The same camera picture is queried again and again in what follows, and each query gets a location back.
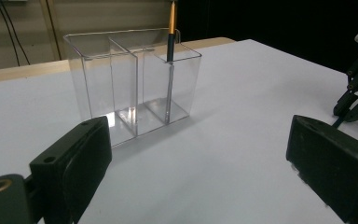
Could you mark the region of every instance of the table surface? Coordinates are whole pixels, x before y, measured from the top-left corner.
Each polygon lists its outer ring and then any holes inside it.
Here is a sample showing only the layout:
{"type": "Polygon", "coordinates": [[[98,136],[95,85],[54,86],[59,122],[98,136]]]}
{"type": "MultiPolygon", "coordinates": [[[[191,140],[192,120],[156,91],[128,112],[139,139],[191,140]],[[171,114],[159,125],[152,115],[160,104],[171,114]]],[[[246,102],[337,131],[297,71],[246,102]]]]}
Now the table surface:
{"type": "MultiPolygon", "coordinates": [[[[336,120],[346,76],[253,40],[198,51],[190,118],[114,147],[80,223],[342,223],[285,151],[294,114],[336,120]]],[[[0,175],[29,175],[78,122],[69,71],[0,81],[0,175]]]]}

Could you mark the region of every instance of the clear plastic container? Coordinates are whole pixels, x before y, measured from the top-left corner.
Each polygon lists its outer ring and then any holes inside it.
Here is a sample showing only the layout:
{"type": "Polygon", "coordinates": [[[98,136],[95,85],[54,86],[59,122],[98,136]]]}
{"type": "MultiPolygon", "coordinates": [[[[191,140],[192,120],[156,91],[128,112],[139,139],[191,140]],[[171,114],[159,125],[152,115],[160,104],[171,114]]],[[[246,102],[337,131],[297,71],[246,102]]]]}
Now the clear plastic container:
{"type": "Polygon", "coordinates": [[[109,119],[112,146],[189,116],[201,55],[168,29],[66,35],[83,120],[109,119]]]}

